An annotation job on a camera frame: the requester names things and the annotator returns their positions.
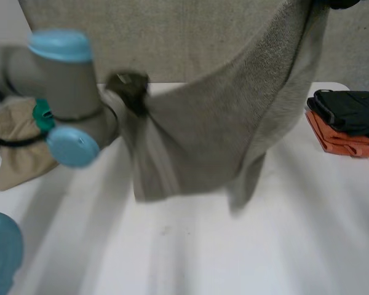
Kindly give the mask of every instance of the black cable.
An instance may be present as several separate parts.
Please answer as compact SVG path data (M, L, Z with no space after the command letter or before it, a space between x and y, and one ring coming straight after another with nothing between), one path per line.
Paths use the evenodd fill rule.
M37 143L39 141L45 140L47 138L48 133L40 133L37 136L27 138L25 140L2 140L0 139L0 147L6 147L6 148L22 148L25 146L30 146L34 143Z

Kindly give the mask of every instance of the gray wall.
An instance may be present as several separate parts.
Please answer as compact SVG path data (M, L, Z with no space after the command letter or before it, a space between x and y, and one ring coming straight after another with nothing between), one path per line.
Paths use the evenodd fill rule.
M231 58L282 1L20 0L20 4L33 29L86 31L93 41L100 81L110 70L135 68L147 71L154 82L183 82ZM369 0L331 13L317 80L369 90Z

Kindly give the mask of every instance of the tan fabric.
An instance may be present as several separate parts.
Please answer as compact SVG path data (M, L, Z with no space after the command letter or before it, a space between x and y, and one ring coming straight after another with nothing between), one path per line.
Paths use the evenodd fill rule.
M40 131L32 112L34 100L23 100L0 110L0 138L22 140ZM1 149L0 191L41 176L57 166L45 142L28 147Z

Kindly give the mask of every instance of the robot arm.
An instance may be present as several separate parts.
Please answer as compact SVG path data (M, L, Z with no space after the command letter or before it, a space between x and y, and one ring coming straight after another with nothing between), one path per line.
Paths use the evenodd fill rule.
M34 33L28 47L0 45L0 100L8 95L47 100L55 128L53 157L84 167L119 135L123 102L100 97L89 40L73 30Z

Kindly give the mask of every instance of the black folded cloth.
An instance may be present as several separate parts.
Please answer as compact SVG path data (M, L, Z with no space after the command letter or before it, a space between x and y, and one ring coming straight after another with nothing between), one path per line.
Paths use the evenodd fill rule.
M369 137L369 92L319 90L307 105L334 130Z

